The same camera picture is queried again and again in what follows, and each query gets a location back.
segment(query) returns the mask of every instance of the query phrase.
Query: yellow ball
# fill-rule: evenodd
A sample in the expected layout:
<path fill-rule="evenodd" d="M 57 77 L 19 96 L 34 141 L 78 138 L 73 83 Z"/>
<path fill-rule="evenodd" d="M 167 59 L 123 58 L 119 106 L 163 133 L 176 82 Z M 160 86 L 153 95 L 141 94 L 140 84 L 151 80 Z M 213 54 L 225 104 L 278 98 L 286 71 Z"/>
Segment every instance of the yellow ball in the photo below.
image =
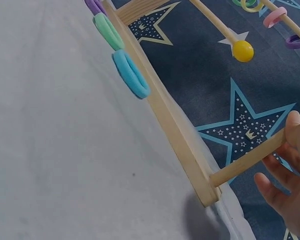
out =
<path fill-rule="evenodd" d="M 233 56 L 239 62 L 247 63 L 254 57 L 254 49 L 244 40 L 236 41 L 232 47 Z"/>

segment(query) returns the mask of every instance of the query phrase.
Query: pink ring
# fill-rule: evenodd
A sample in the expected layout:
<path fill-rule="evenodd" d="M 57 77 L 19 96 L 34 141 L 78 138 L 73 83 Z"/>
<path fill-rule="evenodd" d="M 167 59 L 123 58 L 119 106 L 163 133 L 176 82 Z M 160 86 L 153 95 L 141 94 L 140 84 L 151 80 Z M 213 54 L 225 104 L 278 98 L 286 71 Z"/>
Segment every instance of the pink ring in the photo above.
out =
<path fill-rule="evenodd" d="M 263 25 L 268 29 L 273 27 L 276 23 L 281 21 L 280 16 L 283 14 L 287 14 L 287 10 L 283 6 L 278 7 L 276 10 L 266 16 L 266 18 L 263 20 Z"/>

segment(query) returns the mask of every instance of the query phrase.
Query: green ring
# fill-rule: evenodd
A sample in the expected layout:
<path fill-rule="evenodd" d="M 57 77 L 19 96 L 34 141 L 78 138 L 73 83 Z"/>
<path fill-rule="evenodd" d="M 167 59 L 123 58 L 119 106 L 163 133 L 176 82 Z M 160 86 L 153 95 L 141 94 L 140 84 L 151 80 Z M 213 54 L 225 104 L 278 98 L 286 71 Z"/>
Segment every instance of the green ring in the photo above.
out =
<path fill-rule="evenodd" d="M 248 0 L 245 2 L 246 7 L 251 7 L 253 4 L 256 3 L 257 0 Z M 241 7 L 241 3 L 239 0 L 232 0 L 232 2 L 237 5 L 238 7 Z"/>
<path fill-rule="evenodd" d="M 125 44 L 121 36 L 103 12 L 100 12 L 93 17 L 93 23 L 100 34 L 115 51 L 125 48 Z"/>

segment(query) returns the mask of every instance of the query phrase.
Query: hand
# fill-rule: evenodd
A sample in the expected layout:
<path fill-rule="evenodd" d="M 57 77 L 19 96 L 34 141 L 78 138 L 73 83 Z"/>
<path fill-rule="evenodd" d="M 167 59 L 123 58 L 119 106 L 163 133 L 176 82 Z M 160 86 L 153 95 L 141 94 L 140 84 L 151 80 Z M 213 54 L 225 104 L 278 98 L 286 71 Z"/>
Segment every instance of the hand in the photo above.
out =
<path fill-rule="evenodd" d="M 292 111 L 286 121 L 287 143 L 276 150 L 292 168 L 300 173 L 300 115 Z M 284 194 L 262 173 L 254 176 L 254 181 L 265 201 L 284 219 L 286 227 L 300 237 L 300 176 L 285 168 L 273 155 L 262 160 L 267 170 L 290 191 Z"/>

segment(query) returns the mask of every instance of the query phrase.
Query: yellow ring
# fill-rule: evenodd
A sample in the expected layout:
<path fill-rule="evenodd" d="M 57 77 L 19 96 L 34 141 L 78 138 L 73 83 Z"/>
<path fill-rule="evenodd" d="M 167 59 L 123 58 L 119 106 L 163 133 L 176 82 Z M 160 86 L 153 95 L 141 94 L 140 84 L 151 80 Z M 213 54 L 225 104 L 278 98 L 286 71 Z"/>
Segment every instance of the yellow ring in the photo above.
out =
<path fill-rule="evenodd" d="M 240 3 L 241 3 L 241 7 L 249 13 L 257 13 L 264 7 L 264 4 L 261 2 L 258 4 L 258 6 L 253 8 L 249 8 L 246 6 L 246 0 L 241 0 Z"/>

